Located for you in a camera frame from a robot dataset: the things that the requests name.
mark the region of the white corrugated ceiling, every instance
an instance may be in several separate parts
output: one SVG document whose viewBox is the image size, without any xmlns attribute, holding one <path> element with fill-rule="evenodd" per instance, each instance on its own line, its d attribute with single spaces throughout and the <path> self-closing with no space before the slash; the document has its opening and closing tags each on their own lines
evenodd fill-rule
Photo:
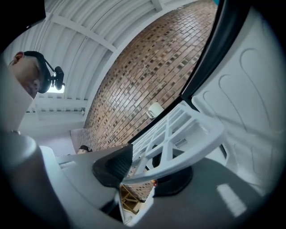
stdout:
<svg viewBox="0 0 286 229">
<path fill-rule="evenodd" d="M 34 119 L 39 127 L 56 121 L 60 129 L 61 120 L 70 122 L 67 129 L 82 127 L 101 81 L 132 38 L 155 19 L 192 1 L 45 0 L 46 19 L 15 39 L 4 58 L 10 63 L 18 51 L 39 51 L 54 68 L 63 69 L 66 88 L 62 94 L 38 94 L 22 129 L 34 131 Z"/>
</svg>

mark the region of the brick wall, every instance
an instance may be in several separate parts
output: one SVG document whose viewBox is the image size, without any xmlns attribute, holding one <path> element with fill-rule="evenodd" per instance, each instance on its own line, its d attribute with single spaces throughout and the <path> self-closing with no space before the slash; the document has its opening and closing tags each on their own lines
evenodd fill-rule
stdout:
<svg viewBox="0 0 286 229">
<path fill-rule="evenodd" d="M 72 132 L 77 144 L 94 151 L 124 144 L 151 122 L 145 113 L 152 103 L 169 106 L 200 57 L 216 9 L 211 0 L 189 4 L 134 38 L 100 85 L 85 128 Z"/>
</svg>

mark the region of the vent grille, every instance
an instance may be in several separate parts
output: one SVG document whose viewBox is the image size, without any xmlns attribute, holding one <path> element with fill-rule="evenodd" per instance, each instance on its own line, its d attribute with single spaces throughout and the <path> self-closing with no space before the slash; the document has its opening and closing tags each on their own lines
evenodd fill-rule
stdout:
<svg viewBox="0 0 286 229">
<path fill-rule="evenodd" d="M 177 148 L 181 148 L 183 145 L 186 145 L 188 142 L 186 140 L 186 138 L 179 140 L 178 142 L 175 143 L 175 146 L 177 146 Z"/>
</svg>

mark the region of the ceiling light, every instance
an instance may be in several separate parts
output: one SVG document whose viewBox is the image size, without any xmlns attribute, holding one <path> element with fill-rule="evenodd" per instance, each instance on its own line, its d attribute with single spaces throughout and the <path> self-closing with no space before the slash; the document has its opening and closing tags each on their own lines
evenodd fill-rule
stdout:
<svg viewBox="0 0 286 229">
<path fill-rule="evenodd" d="M 64 88 L 65 88 L 65 86 L 62 85 L 62 89 L 57 90 L 55 88 L 55 86 L 51 85 L 50 88 L 48 89 L 47 93 L 64 93 Z"/>
</svg>

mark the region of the white wall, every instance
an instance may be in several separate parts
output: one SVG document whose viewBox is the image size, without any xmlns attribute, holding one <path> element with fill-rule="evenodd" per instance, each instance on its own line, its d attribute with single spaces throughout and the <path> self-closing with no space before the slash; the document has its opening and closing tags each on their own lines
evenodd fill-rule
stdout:
<svg viewBox="0 0 286 229">
<path fill-rule="evenodd" d="M 56 156 L 75 154 L 69 131 L 53 136 L 34 137 L 34 139 L 38 145 L 50 147 Z"/>
<path fill-rule="evenodd" d="M 45 111 L 26 113 L 19 127 L 23 135 L 33 138 L 54 136 L 84 126 L 84 118 L 80 111 Z"/>
</svg>

